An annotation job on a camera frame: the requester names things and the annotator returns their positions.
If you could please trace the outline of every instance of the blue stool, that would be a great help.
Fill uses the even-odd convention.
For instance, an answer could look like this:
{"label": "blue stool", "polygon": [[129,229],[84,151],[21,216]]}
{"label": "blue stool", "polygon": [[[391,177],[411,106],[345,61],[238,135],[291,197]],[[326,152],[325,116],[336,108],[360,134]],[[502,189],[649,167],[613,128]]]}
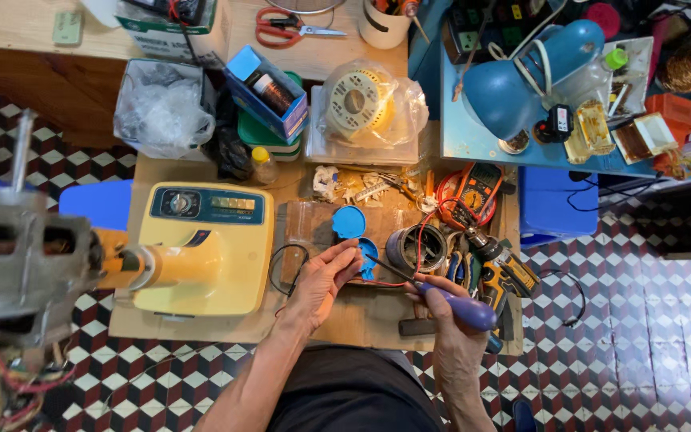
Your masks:
{"label": "blue stool", "polygon": [[[598,183],[598,176],[591,174],[589,181]],[[599,188],[586,182],[573,182],[569,172],[556,168],[519,167],[519,231],[521,246],[529,248],[582,235],[597,230],[598,211],[577,211],[567,202],[572,197],[577,208],[599,206]]]}
{"label": "blue stool", "polygon": [[95,228],[127,231],[132,181],[72,186],[60,194],[60,212],[88,218]]}

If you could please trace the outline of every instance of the desk lamp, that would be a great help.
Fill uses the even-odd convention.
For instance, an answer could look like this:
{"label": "desk lamp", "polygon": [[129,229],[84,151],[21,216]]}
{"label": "desk lamp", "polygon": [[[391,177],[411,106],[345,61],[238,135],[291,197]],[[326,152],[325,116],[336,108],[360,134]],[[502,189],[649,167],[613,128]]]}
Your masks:
{"label": "desk lamp", "polygon": [[[551,81],[559,82],[593,61],[604,48],[604,33],[597,23],[581,19],[552,31],[544,41],[533,40],[525,46],[532,49],[512,60],[478,64],[463,76],[468,102],[485,127],[505,141],[544,117],[543,95],[535,83],[550,91]],[[546,66],[549,73],[543,74]]]}

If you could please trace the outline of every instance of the fan motor cover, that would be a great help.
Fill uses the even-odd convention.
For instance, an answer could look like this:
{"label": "fan motor cover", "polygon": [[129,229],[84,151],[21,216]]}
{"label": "fan motor cover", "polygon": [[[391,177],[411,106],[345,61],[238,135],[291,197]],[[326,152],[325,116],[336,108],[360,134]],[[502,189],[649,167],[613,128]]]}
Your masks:
{"label": "fan motor cover", "polygon": [[385,132],[395,113],[388,87],[378,74],[367,69],[342,75],[330,94],[330,123],[346,138],[360,132]]}

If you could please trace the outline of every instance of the pen holder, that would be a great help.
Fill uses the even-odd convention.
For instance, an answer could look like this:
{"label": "pen holder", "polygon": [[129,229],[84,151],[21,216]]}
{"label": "pen holder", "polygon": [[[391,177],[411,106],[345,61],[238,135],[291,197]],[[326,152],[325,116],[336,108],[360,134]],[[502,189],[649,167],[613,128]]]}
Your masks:
{"label": "pen holder", "polygon": [[359,14],[359,34],[368,44],[378,49],[398,46],[407,36],[412,19],[405,15],[387,15],[380,12],[371,0],[362,0]]}

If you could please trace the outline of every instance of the orange box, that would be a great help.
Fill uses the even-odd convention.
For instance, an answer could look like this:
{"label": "orange box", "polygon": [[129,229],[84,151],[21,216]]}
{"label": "orange box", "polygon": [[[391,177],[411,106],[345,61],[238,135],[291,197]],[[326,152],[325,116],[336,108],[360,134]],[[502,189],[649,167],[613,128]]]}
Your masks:
{"label": "orange box", "polygon": [[672,93],[655,94],[644,101],[644,107],[648,114],[659,112],[663,116],[679,148],[683,147],[691,132],[691,101]]}

